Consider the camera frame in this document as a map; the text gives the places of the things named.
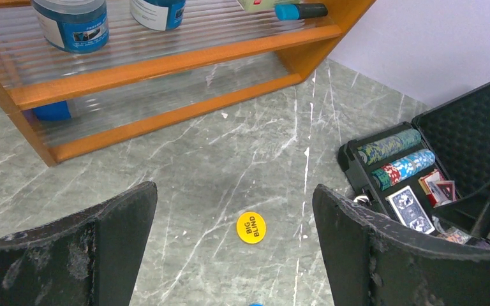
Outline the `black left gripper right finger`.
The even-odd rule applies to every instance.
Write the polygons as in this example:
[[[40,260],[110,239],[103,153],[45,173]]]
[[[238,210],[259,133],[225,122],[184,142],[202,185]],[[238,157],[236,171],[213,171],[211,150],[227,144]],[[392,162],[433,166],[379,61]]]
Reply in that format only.
[[[412,230],[322,184],[312,206],[336,305],[490,305],[490,250]]]

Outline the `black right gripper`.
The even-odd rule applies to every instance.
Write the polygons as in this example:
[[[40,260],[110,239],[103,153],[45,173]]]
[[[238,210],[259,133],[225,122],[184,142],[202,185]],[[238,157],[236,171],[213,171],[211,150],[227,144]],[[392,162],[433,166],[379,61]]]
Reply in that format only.
[[[460,200],[433,209],[442,222],[490,242],[490,181]]]

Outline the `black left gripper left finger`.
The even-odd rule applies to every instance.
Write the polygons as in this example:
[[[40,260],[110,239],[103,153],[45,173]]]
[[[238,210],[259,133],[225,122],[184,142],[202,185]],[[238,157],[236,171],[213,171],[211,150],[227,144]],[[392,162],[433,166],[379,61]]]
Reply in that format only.
[[[0,305],[128,305],[157,199],[156,184],[145,181],[0,238]]]

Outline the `triangular all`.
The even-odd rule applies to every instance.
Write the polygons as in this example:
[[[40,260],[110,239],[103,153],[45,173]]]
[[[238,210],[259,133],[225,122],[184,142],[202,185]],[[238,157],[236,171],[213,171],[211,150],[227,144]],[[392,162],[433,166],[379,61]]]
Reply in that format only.
[[[434,182],[434,185],[445,195],[450,201],[456,201],[456,186],[453,180],[439,180]]]

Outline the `blue card deck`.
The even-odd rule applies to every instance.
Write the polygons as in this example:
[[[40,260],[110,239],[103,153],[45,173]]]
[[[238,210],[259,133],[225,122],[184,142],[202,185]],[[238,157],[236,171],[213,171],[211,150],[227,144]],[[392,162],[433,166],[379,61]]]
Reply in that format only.
[[[406,186],[386,197],[398,220],[407,228],[424,234],[435,231],[434,225],[419,203],[410,186]]]

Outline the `black poker case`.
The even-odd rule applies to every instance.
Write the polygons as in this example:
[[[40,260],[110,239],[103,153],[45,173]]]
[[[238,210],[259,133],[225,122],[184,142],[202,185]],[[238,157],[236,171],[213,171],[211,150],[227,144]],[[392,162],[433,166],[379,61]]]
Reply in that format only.
[[[421,142],[418,145],[372,165],[363,162],[357,152],[358,147],[406,129],[416,129],[420,133]],[[377,186],[372,171],[422,149],[435,154],[436,160],[432,166],[386,190]],[[490,181],[490,82],[415,116],[410,122],[349,141],[338,150],[337,160],[359,201],[368,209],[402,224],[386,197],[410,186],[434,225],[435,231],[428,235],[437,237],[439,233],[455,228],[433,215],[434,208],[453,201],[448,200],[433,182],[429,186],[438,203],[432,207],[419,184],[419,178],[438,169],[445,180],[455,182],[457,200],[474,193]],[[472,237],[467,244],[490,248],[490,242],[483,238]]]

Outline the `yellow big blind button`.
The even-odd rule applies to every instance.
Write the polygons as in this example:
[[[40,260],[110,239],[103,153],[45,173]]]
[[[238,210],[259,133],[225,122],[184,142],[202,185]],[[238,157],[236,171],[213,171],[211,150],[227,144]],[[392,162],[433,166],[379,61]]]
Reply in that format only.
[[[267,224],[257,212],[244,212],[236,222],[238,237],[247,244],[261,242],[267,233]]]

